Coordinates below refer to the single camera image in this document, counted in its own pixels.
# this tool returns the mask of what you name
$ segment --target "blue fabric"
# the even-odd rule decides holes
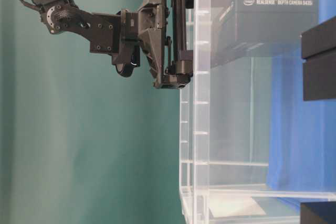
[[[320,0],[319,22],[336,15]],[[300,48],[272,60],[267,184],[273,190],[336,191],[336,100],[304,102]],[[299,209],[304,201],[281,199]]]

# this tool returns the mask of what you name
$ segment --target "green backdrop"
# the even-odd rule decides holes
[[[142,0],[75,0],[89,12]],[[74,34],[49,35],[18,0],[0,3],[0,223],[184,223],[178,92],[130,79]]]

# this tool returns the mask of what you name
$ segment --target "clear acrylic box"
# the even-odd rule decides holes
[[[334,5],[195,0],[194,77],[180,97],[187,223],[299,223],[301,202],[336,200],[336,101],[303,101],[300,51]]]

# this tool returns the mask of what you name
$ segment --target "white paper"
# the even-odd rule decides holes
[[[266,215],[254,199],[246,196],[211,195],[209,208],[215,218]]]

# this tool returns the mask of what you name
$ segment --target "robotic arm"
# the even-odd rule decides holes
[[[166,0],[144,0],[137,12],[123,9],[116,15],[87,13],[74,0],[20,0],[39,12],[52,35],[65,31],[90,41],[90,52],[107,54],[118,74],[130,77],[140,66],[140,48],[146,54],[157,89],[180,89],[193,76],[193,52],[186,50],[185,13],[193,0],[172,0],[174,58],[172,40],[166,35],[170,11]],[[165,47],[168,62],[165,64]]]

